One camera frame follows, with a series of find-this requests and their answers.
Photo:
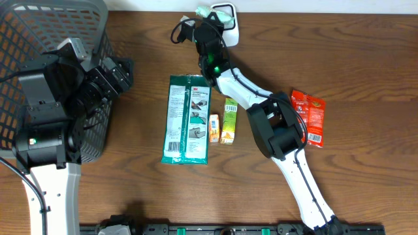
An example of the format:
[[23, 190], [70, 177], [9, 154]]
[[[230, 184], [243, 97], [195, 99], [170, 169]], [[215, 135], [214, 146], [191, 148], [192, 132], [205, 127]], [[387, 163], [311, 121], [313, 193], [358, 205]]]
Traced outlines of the light green tissue pack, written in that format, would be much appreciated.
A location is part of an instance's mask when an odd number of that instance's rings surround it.
[[207, 6], [198, 6], [195, 10], [195, 13], [197, 16], [201, 16], [202, 18], [209, 18], [211, 20], [215, 20], [215, 16], [217, 16], [219, 21], [223, 23], [224, 27], [226, 28], [234, 26], [234, 17], [226, 12], [216, 10]]

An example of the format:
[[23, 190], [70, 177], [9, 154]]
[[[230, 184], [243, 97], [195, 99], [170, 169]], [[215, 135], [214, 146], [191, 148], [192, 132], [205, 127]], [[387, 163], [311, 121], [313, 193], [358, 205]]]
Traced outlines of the orange juice carton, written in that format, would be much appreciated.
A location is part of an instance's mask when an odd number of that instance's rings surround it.
[[219, 116], [217, 114], [211, 114], [209, 118], [209, 142], [219, 142], [220, 130], [219, 130]]

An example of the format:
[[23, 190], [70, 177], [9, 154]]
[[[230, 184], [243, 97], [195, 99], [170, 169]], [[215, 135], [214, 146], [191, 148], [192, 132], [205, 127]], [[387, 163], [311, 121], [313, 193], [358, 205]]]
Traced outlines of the green juice carton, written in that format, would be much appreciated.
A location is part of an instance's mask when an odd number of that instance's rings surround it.
[[232, 98], [226, 98], [220, 139], [222, 144], [234, 142], [237, 110], [238, 103]]

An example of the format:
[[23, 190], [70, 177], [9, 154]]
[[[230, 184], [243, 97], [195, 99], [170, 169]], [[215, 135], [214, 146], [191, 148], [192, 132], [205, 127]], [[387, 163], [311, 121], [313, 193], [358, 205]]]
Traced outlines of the green white snack bag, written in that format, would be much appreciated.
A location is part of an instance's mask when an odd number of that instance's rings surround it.
[[208, 163], [211, 93], [212, 88], [206, 84], [202, 76], [170, 76], [162, 163]]

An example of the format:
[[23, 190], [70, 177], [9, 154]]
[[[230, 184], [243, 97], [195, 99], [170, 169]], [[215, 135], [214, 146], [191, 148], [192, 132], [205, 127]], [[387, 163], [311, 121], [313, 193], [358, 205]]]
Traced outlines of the red snack bag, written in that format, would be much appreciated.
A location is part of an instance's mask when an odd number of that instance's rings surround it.
[[324, 145], [323, 126], [326, 102], [323, 99], [313, 97], [295, 89], [291, 94], [291, 102], [293, 108], [306, 124], [308, 143], [322, 148]]

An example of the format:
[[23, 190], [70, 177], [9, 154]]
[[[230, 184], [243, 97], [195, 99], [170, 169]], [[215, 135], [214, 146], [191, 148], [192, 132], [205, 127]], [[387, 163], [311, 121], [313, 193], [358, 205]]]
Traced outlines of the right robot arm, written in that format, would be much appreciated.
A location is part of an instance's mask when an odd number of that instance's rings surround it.
[[304, 148], [308, 129], [284, 93], [272, 93], [248, 80], [231, 62], [223, 38], [224, 23], [215, 12], [205, 18], [184, 17], [175, 26], [174, 44], [195, 43], [205, 82], [234, 99], [247, 113], [261, 153], [281, 170], [297, 202], [302, 222], [311, 234], [343, 234], [344, 229], [325, 202], [310, 172]]

